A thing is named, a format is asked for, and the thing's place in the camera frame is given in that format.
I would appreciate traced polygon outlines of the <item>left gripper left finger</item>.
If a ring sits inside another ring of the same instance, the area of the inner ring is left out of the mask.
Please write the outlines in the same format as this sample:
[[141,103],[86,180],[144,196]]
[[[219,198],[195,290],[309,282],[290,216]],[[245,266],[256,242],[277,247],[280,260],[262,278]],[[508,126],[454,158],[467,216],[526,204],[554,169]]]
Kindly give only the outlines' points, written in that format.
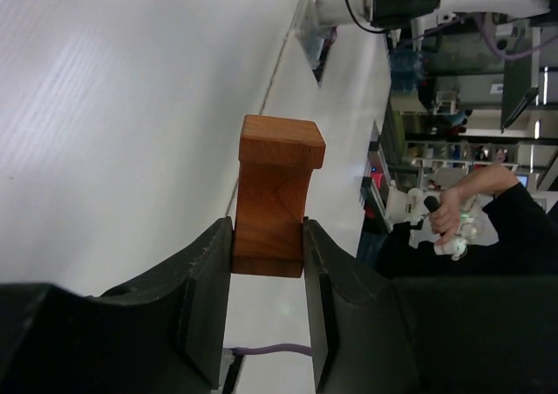
[[4,393],[209,393],[219,384],[232,222],[100,296],[1,287]]

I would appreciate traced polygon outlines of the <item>operator black sleeve forearm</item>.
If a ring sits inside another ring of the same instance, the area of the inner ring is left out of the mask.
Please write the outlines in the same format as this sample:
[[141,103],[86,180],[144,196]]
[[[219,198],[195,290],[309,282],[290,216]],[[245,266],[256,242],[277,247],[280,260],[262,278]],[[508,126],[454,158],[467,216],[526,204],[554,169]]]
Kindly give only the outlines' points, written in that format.
[[491,246],[470,249],[452,262],[452,275],[555,275],[557,221],[534,201],[517,177],[502,165],[468,174],[453,187],[461,203],[477,194],[493,194],[483,207],[498,235]]

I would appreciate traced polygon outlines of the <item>reddish wooden arch block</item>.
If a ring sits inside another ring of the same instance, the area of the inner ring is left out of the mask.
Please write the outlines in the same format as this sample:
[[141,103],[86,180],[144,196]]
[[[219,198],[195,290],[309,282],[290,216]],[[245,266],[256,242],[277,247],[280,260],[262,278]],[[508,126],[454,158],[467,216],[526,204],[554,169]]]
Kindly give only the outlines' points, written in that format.
[[326,144],[309,120],[247,115],[242,124],[232,272],[298,278],[311,175]]

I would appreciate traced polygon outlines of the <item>operator bare hand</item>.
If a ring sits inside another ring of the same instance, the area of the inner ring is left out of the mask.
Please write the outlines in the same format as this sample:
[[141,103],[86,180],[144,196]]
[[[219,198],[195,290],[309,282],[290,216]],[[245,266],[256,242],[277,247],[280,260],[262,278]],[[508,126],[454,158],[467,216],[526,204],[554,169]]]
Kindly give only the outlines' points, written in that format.
[[461,195],[459,189],[452,187],[443,191],[439,196],[439,202],[441,203],[439,228],[444,226],[444,221],[451,223],[451,227],[446,234],[449,242],[456,235],[460,227]]

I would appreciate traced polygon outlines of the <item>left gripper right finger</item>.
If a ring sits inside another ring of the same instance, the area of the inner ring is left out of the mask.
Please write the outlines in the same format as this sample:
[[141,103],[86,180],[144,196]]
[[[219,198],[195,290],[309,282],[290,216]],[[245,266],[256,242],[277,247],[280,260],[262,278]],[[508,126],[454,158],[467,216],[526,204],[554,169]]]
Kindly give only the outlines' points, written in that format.
[[385,279],[303,223],[319,393],[554,393],[557,280]]

